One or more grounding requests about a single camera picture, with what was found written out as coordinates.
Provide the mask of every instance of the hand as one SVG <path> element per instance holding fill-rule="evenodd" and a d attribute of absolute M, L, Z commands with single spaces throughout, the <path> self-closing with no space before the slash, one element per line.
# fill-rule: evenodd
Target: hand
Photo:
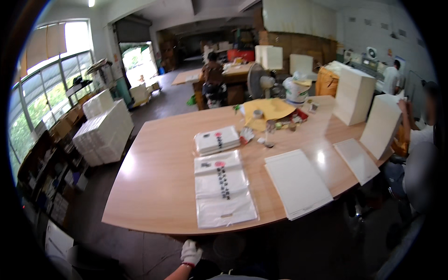
<path fill-rule="evenodd" d="M 398 108 L 400 108 L 401 112 L 403 114 L 407 114 L 408 113 L 408 109 L 406 106 L 406 101 L 404 101 L 403 99 L 400 99 L 400 101 L 398 101 Z"/>
<path fill-rule="evenodd" d="M 202 249 L 196 249 L 196 242 L 189 239 L 182 246 L 181 260 L 195 267 L 202 257 Z"/>

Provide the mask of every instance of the man in white shirt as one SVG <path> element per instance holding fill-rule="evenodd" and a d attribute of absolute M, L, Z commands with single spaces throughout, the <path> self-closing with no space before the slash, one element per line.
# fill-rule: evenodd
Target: man in white shirt
<path fill-rule="evenodd" d="M 394 61 L 393 66 L 389 66 L 384 70 L 383 92 L 385 94 L 397 95 L 400 92 L 400 62 Z"/>

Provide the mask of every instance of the dark hair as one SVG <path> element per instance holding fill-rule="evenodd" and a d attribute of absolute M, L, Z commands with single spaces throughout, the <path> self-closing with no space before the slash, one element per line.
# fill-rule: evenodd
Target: dark hair
<path fill-rule="evenodd" d="M 400 70 L 400 62 L 398 60 L 395 59 L 395 61 L 393 62 L 394 65 L 396 65 L 396 69 Z"/>
<path fill-rule="evenodd" d="M 218 55 L 215 52 L 211 52 L 208 54 L 208 60 L 210 61 L 217 61 L 218 60 Z"/>

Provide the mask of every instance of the white glove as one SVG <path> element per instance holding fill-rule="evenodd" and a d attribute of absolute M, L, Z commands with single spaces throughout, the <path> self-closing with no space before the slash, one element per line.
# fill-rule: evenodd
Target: white glove
<path fill-rule="evenodd" d="M 182 263 L 186 263 L 195 267 L 202 257 L 202 249 L 196 249 L 196 242 L 191 239 L 185 241 L 182 246 L 181 260 Z"/>

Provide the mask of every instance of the yellow envelope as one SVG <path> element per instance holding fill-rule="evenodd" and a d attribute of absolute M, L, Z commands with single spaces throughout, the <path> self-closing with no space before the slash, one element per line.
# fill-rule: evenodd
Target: yellow envelope
<path fill-rule="evenodd" d="M 255 110 L 263 111 L 263 119 L 254 119 L 253 114 Z M 251 127 L 257 131 L 264 131 L 266 129 L 266 121 L 278 120 L 290 113 L 294 112 L 296 108 L 284 101 L 284 99 L 256 99 L 244 103 L 244 111 L 246 114 L 245 126 Z"/>

